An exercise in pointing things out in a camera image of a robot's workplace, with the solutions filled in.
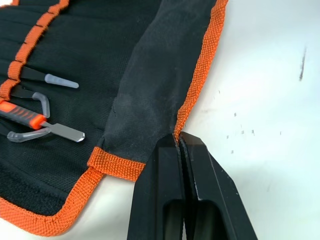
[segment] white surface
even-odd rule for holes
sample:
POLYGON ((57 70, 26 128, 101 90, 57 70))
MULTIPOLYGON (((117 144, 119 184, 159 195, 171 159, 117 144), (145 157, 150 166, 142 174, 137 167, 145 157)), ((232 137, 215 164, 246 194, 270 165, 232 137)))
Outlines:
MULTIPOLYGON (((259 240, 320 239, 319 10, 319 0, 230 0, 186 123, 234 180, 259 240)), ((74 227, 51 239, 125 240, 133 189, 105 177, 74 227)), ((47 239, 2 219, 0 234, 47 239)))

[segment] orange screwdriver handle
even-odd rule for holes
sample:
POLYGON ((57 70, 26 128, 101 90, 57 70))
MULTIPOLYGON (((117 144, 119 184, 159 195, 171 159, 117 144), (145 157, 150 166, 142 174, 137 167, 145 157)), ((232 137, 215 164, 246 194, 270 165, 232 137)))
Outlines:
POLYGON ((42 124, 46 122, 45 116, 7 101, 0 103, 0 117, 35 130, 39 130, 42 124))

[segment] tool roll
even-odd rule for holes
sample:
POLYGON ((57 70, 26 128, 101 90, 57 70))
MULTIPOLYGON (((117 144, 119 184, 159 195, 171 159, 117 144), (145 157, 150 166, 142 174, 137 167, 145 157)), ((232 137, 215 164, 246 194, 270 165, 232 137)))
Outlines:
POLYGON ((0 217, 60 235, 103 175, 137 180, 157 141, 184 127, 226 4, 15 0, 0 8, 0 217), (35 93, 48 99, 49 117, 35 93))

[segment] orange webbing edge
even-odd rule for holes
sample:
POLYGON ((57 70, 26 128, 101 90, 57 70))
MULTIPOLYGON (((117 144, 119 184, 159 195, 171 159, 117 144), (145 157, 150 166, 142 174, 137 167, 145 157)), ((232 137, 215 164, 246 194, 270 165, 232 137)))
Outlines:
POLYGON ((0 217, 32 234, 60 235, 76 221, 102 177, 103 173, 89 167, 74 185, 61 210, 53 216, 35 214, 0 197, 0 217))
POLYGON ((224 27, 227 3, 228 0, 217 0, 215 6, 211 10, 210 23, 203 37, 202 48, 195 66, 192 82, 187 92, 186 99, 177 114, 177 121, 174 128, 174 137, 176 140, 178 140, 191 110, 195 106, 206 82, 224 27))
POLYGON ((89 167, 95 168, 101 173, 125 180, 135 182, 145 167, 144 163, 112 155, 99 147, 94 148, 92 155, 94 157, 90 158, 89 167))
MULTIPOLYGON (((14 0, 11 5, 18 4, 19 1, 14 0)), ((10 100, 11 89, 20 83, 21 70, 27 63, 28 57, 35 48, 39 38, 47 29, 50 22, 68 5, 69 0, 60 0, 58 4, 50 6, 48 11, 41 16, 36 25, 30 30, 24 40, 24 43, 17 52, 14 61, 12 61, 9 66, 9 79, 0 86, 0 102, 10 100)))
POLYGON ((88 166, 57 214, 35 214, 0 197, 0 217, 32 234, 45 237, 60 235, 76 221, 104 174, 136 181, 145 164, 114 156, 95 147, 88 166))

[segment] black clamp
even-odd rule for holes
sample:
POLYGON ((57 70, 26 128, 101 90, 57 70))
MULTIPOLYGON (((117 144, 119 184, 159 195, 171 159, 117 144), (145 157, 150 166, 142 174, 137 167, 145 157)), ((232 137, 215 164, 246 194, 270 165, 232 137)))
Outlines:
POLYGON ((237 188, 201 139, 161 139, 134 188, 127 240, 257 240, 237 188))

